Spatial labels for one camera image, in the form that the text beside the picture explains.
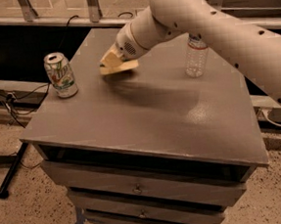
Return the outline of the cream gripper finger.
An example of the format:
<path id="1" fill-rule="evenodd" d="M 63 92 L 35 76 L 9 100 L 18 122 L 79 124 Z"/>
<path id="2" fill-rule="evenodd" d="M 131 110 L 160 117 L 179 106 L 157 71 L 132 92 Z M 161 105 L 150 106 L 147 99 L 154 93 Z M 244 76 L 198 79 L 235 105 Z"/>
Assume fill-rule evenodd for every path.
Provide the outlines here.
<path id="1" fill-rule="evenodd" d="M 125 62 L 122 51 L 113 44 L 101 59 L 102 67 L 118 67 Z"/>

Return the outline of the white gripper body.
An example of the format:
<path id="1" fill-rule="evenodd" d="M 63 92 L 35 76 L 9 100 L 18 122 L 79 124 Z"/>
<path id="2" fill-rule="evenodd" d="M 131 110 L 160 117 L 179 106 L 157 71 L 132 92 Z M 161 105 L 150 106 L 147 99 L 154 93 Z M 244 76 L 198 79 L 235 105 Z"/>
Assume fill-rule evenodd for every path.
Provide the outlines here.
<path id="1" fill-rule="evenodd" d="M 148 52 L 148 33 L 144 25 L 129 22 L 116 38 L 116 46 L 126 60 L 137 60 Z"/>

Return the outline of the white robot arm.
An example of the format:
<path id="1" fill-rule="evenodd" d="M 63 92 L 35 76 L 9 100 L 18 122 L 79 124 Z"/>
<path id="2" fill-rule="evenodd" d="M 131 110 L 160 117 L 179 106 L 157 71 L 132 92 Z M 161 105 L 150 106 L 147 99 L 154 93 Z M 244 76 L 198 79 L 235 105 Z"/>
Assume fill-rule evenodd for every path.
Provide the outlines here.
<path id="1" fill-rule="evenodd" d="M 150 0 L 105 53 L 103 75 L 138 66 L 153 47 L 182 33 L 196 35 L 281 106 L 281 35 L 211 7 L 206 0 Z"/>

